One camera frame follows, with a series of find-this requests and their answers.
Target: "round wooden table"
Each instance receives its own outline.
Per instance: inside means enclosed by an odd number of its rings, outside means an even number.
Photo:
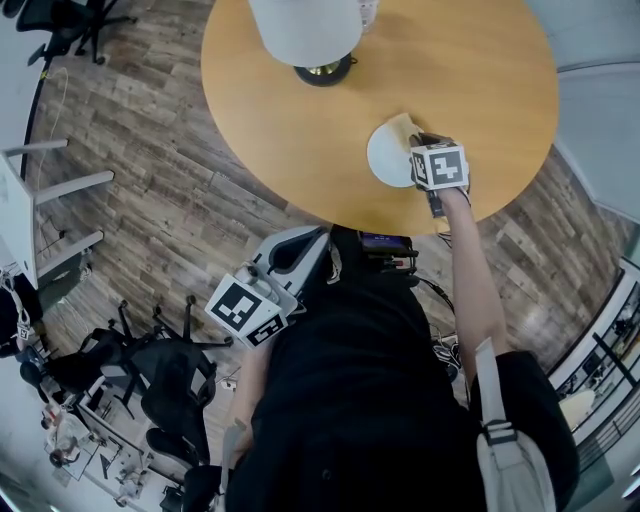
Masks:
[[[309,86],[264,49],[247,0],[217,0],[211,12],[202,81],[214,121],[244,165],[299,208],[362,231],[445,231],[424,193],[389,187],[369,168],[369,137],[402,112],[464,145],[477,219],[542,166],[557,78],[523,0],[381,0],[353,56],[342,83]]]

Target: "black device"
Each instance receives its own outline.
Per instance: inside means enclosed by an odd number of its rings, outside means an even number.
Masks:
[[[362,252],[381,273],[412,275],[416,272],[416,258],[420,254],[413,249],[408,236],[379,235],[358,232]]]

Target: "shoulder strap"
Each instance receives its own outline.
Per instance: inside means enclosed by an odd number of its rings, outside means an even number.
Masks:
[[[487,444],[493,448],[498,468],[518,464],[522,461],[522,452],[516,444],[518,434],[511,422],[507,421],[504,410],[500,374],[491,338],[484,340],[476,349],[476,371]]]

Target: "person's right arm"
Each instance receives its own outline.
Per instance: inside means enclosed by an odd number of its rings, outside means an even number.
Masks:
[[[491,337],[496,355],[510,350],[504,310],[467,198],[458,189],[440,190],[438,197],[451,228],[456,331],[462,365],[472,383],[476,375],[475,351],[484,340]]]

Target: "floor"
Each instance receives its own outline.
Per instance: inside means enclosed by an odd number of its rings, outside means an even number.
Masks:
[[[217,283],[267,235],[317,222],[262,186],[227,148],[200,86],[200,41],[211,0],[123,0],[116,13],[139,17],[103,38],[107,63],[54,61],[44,84],[32,140],[68,137],[68,148],[28,162],[40,188],[104,169],[115,182],[63,198],[40,213],[41,247],[55,254],[101,228],[94,273],[45,317],[52,343],[74,350],[86,332],[116,318],[126,299],[138,330],[160,303],[181,325],[195,294],[194,329],[202,341],[223,333],[202,311]],[[64,94],[66,76],[68,87]],[[591,320],[617,272],[633,226],[595,207],[552,149],[531,185],[507,208],[479,223],[506,309],[509,342],[549,368]],[[451,257],[437,237],[416,237],[420,274],[451,291]],[[442,333],[453,317],[426,287],[416,290]],[[220,375],[238,368],[240,349],[215,354]],[[207,410],[218,453],[225,401]]]

